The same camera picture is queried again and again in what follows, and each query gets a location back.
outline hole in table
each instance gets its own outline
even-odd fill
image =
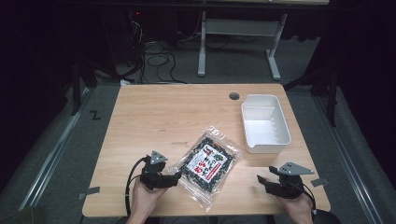
[[[232,100],[239,100],[239,94],[237,92],[231,92],[229,97]]]

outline white tray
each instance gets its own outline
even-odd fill
[[[278,153],[291,142],[276,96],[250,94],[241,106],[248,152]]]

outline dark background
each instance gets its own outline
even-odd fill
[[[365,10],[333,15],[290,13],[282,37],[297,35],[301,41],[321,37],[306,73],[337,62],[338,84],[370,148],[396,186],[391,169],[396,156],[396,118],[392,110],[396,104],[396,8],[391,1],[332,1],[331,5]],[[0,8],[3,189],[66,103],[64,90],[71,83],[75,60],[89,59],[102,70],[117,73],[115,64],[133,63],[139,51],[123,51],[124,46],[131,47],[131,42],[125,38],[127,21],[120,15],[134,13],[132,9],[60,8],[50,0],[34,4],[3,1]],[[139,12],[136,19],[145,26],[147,35],[175,46],[177,30],[193,32],[191,27],[198,16],[194,12]]]

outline gray carpet floor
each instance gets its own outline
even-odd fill
[[[264,58],[265,46],[269,39],[254,42],[233,42],[217,49],[222,43],[210,43],[207,50],[206,76],[197,76],[198,47],[180,45],[171,48],[161,44],[164,50],[176,58],[172,77],[186,83],[274,83],[268,63]],[[276,52],[276,61],[282,76],[278,83],[286,84],[300,77],[310,60],[318,40],[299,42],[297,39],[282,40]],[[162,51],[160,45],[148,49],[150,53]],[[162,64],[163,57],[147,55],[151,64]],[[172,80],[170,71],[172,60],[164,66],[147,64],[144,83],[164,83]],[[118,65],[120,73],[128,70]],[[83,200],[78,195],[85,192],[90,184],[94,166],[103,143],[106,127],[120,88],[118,81],[99,78],[99,84],[85,94],[84,104],[79,110],[79,118],[64,143],[64,151],[51,174],[48,185],[37,202],[46,223],[78,223],[81,217]],[[309,86],[295,87],[287,92],[291,106],[303,132],[308,149],[318,168],[320,176],[326,177],[330,184],[325,186],[332,213],[342,223],[396,223],[395,191],[375,160],[370,148],[362,136],[359,125],[353,119],[342,92],[338,90],[336,106],[336,124],[333,128],[323,117],[325,96],[311,97]],[[34,147],[15,173],[0,196],[0,218],[18,211],[32,187],[35,178],[46,158],[54,150],[64,129],[71,119],[72,101],[65,106],[51,125],[36,141]],[[92,119],[92,111],[97,111]],[[340,152],[346,148],[348,157]],[[345,160],[351,161],[357,177],[348,172]],[[380,221],[370,217],[365,210],[366,201],[356,187],[358,178],[370,195]],[[83,223],[115,223],[113,218],[84,218]],[[276,223],[290,223],[286,216],[276,216]]]

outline seaweed package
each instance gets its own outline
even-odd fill
[[[209,211],[215,194],[235,164],[241,160],[242,151],[223,133],[210,126],[169,173],[181,170],[180,183],[191,197]]]

